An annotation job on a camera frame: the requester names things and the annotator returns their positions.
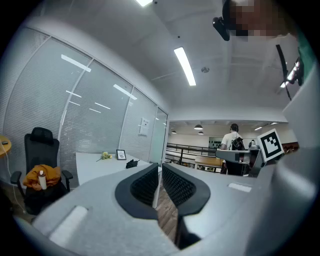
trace white wall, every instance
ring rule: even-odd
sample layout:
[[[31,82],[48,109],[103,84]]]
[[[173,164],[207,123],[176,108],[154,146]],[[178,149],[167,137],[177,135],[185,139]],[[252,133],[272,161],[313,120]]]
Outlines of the white wall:
[[[287,123],[278,123],[275,125],[265,126],[261,129],[261,134],[264,134],[272,129],[276,129],[276,132],[278,133],[282,144],[298,141],[294,134],[294,131],[290,129]]]
[[[198,135],[199,130],[195,130],[194,127],[194,125],[186,125],[174,128],[177,133],[169,134],[168,143],[208,148],[209,137],[223,138],[225,134],[230,132],[230,125],[203,125],[204,135]],[[261,133],[255,131],[254,127],[240,126],[239,134],[247,148],[250,141],[257,139]]]
[[[87,52],[142,91],[161,109],[167,112],[167,114],[169,113],[169,103],[151,82],[134,69],[126,60],[108,48],[107,45],[102,44],[88,33],[63,20],[47,16],[32,17],[28,19],[24,25],[54,36]]]

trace white desk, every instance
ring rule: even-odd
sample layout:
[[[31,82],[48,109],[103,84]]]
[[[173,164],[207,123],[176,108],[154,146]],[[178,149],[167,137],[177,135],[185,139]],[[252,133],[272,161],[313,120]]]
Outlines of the white desk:
[[[118,160],[115,154],[111,154],[111,159],[100,159],[100,153],[75,153],[76,170],[78,174],[79,185],[95,178],[121,172],[126,169],[127,162],[139,160],[129,154],[126,154],[126,160]],[[149,165],[149,163],[140,160],[138,166]],[[159,184],[154,193],[153,208],[157,207],[160,182],[162,178],[161,168],[158,167]]]

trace black camera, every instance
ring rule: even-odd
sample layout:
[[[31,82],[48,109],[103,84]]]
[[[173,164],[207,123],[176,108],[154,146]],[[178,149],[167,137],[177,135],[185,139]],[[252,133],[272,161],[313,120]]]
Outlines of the black camera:
[[[227,30],[225,24],[224,24],[224,20],[222,17],[220,18],[213,18],[212,21],[213,27],[216,29],[216,31],[218,31],[218,33],[220,34],[220,36],[222,36],[222,38],[225,41],[229,41],[230,40],[230,33]]]

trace sticker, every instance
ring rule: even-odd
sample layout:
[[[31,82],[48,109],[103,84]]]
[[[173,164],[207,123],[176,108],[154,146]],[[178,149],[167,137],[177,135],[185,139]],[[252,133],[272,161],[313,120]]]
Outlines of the sticker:
[[[284,153],[276,129],[272,129],[257,137],[262,151],[263,160],[267,162]]]

